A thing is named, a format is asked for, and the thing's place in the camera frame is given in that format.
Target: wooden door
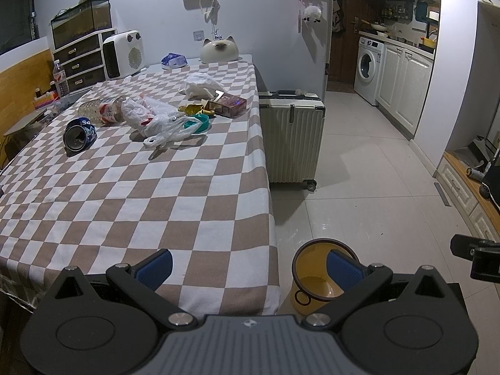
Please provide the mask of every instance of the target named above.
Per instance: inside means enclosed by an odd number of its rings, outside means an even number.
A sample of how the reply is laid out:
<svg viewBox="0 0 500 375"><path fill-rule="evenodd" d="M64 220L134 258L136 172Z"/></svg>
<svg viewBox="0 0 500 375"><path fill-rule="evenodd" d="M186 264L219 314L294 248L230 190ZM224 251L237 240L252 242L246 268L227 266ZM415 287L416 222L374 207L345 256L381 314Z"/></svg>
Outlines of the wooden door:
<svg viewBox="0 0 500 375"><path fill-rule="evenodd" d="M332 33L328 81L354 85L358 61L359 34L354 33L354 17L376 21L383 0L342 0L345 31Z"/></svg>
<svg viewBox="0 0 500 375"><path fill-rule="evenodd" d="M380 91L376 99L379 104L390 113L393 112L394 92L398 86L398 79L401 73L402 53L402 49L394 45L386 44Z"/></svg>
<svg viewBox="0 0 500 375"><path fill-rule="evenodd" d="M404 51L397 97L394 97L393 116L411 134L417 131L423 110L433 63L417 53Z"/></svg>

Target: yellow bucket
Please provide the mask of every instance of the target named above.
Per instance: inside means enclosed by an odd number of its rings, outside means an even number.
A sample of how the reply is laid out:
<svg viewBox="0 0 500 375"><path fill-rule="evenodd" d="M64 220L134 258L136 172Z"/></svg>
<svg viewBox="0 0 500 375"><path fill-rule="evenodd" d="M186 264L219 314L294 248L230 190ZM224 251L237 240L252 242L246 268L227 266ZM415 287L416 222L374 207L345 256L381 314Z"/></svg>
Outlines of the yellow bucket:
<svg viewBox="0 0 500 375"><path fill-rule="evenodd" d="M338 249L359 262L352 249L329 238L313 239L305 243L293 257L290 301L293 308L304 316L343 293L327 273L327 255L332 249Z"/></svg>

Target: blue gripper pad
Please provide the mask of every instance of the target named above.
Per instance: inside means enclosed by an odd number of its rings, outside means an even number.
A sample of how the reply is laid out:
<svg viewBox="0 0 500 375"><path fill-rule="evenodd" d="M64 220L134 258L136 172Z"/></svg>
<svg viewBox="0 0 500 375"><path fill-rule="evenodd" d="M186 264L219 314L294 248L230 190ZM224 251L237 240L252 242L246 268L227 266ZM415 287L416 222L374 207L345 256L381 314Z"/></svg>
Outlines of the blue gripper pad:
<svg viewBox="0 0 500 375"><path fill-rule="evenodd" d="M365 277L364 266L337 249L332 249L327 255L327 272L344 292Z"/></svg>
<svg viewBox="0 0 500 375"><path fill-rule="evenodd" d="M156 290L172 274L173 260L168 249L162 249L134 267L135 278L151 290Z"/></svg>

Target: fish tank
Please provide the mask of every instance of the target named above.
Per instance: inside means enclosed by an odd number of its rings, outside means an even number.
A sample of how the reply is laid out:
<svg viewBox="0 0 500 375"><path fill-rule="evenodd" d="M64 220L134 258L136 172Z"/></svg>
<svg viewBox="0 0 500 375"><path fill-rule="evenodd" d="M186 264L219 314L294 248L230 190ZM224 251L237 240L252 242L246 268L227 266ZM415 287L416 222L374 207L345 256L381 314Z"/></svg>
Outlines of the fish tank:
<svg viewBox="0 0 500 375"><path fill-rule="evenodd" d="M51 26L56 49L92 32L111 28L109 0L86 0L54 17Z"/></svg>

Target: pepsi can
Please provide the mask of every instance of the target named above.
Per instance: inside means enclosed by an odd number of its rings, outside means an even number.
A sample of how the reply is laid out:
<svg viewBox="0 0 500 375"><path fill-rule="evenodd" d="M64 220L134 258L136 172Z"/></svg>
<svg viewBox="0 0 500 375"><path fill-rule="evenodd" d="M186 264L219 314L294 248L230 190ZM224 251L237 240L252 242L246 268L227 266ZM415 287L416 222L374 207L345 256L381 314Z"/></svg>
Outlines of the pepsi can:
<svg viewBox="0 0 500 375"><path fill-rule="evenodd" d="M96 128L86 117L78 117L70 121L62 136L64 147L72 153L83 151L91 146L96 139Z"/></svg>

